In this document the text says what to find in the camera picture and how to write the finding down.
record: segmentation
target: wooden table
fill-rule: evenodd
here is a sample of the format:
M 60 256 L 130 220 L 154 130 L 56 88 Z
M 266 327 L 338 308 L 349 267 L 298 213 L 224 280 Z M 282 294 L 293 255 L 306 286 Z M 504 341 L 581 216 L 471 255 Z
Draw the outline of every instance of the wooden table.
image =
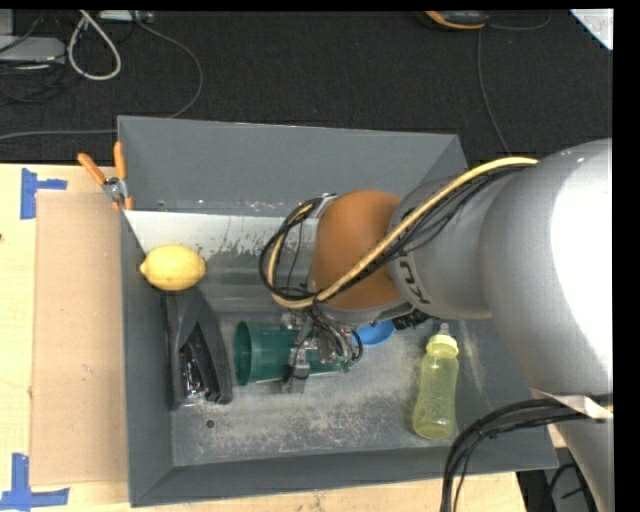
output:
M 35 311 L 36 227 L 38 219 L 20 220 L 21 171 L 27 167 L 40 180 L 60 178 L 68 183 L 66 191 L 46 191 L 56 194 L 56 201 L 65 201 L 65 194 L 102 194 L 80 166 L 42 166 L 31 164 L 0 164 L 0 491 L 11 486 L 11 454 L 29 455 L 31 448 L 31 383 L 34 375 L 33 340 Z M 107 176 L 115 171 L 103 168 Z M 106 196 L 96 201 L 96 215 L 113 214 Z M 48 215 L 55 215 L 49 210 Z M 79 405 L 91 407 L 96 404 Z M 435 511 L 440 502 L 440 480 L 426 480 L 389 485 L 322 490 L 274 496 L 229 499 L 223 501 L 149 507 L 149 510 L 211 511 L 211 512 L 348 512 L 348 511 Z M 34 491 L 70 487 L 69 503 L 48 510 L 65 511 L 125 511 L 130 510 L 125 481 L 69 481 L 64 485 L 33 484 Z M 526 510 L 514 473 L 472 476 L 465 479 L 459 512 L 523 512 Z

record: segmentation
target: black carpet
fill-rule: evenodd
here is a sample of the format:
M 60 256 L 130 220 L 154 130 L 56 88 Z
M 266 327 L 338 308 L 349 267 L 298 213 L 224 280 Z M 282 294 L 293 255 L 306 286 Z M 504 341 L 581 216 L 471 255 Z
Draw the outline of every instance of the black carpet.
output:
M 454 133 L 471 166 L 611 137 L 613 52 L 568 10 L 486 12 L 490 25 L 541 27 L 445 31 L 423 11 L 156 11 L 148 26 L 202 68 L 182 119 Z M 17 10 L 17 34 L 39 13 Z M 49 11 L 34 35 L 66 43 L 79 19 Z M 111 165 L 113 133 L 7 135 L 109 130 L 119 114 L 167 117 L 192 99 L 198 67 L 187 51 L 135 24 L 101 25 L 122 57 L 112 80 L 90 81 L 68 64 L 0 68 L 0 162 L 75 163 L 85 151 Z M 113 69 L 93 30 L 75 55 L 91 73 Z

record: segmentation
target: cardboard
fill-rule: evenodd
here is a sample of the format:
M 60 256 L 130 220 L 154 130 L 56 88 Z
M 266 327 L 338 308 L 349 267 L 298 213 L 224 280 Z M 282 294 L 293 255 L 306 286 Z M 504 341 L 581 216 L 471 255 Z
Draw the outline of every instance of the cardboard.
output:
M 118 214 L 38 194 L 31 483 L 126 481 Z

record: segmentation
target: orange handle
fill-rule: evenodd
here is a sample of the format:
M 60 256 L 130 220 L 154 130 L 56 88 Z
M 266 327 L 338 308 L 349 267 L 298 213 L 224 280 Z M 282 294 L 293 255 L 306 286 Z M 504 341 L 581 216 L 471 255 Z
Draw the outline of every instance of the orange handle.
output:
M 111 206 L 116 211 L 120 211 L 120 209 L 133 210 L 133 197 L 125 197 L 121 202 L 114 201 L 113 203 L 111 203 Z
M 113 161 L 116 164 L 116 173 L 118 179 L 125 179 L 127 177 L 127 166 L 124 162 L 124 154 L 122 153 L 122 143 L 120 141 L 113 145 Z
M 80 165 L 82 165 L 82 167 L 84 167 L 89 172 L 91 177 L 98 185 L 104 185 L 104 183 L 107 181 L 107 178 L 89 155 L 87 155 L 86 153 L 78 153 L 78 162 L 80 162 Z

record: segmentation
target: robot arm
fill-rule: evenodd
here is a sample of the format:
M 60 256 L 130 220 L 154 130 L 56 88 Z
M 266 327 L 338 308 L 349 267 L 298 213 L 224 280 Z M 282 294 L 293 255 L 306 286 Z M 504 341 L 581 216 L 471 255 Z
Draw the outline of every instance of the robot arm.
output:
M 283 307 L 328 319 L 343 346 L 358 326 L 416 311 L 492 318 L 531 388 L 612 394 L 610 179 L 602 140 L 424 182 L 404 199 L 346 194 L 318 222 L 306 295 L 274 287 L 277 250 L 265 281 Z M 613 424 L 575 423 L 559 429 L 599 510 L 613 510 Z

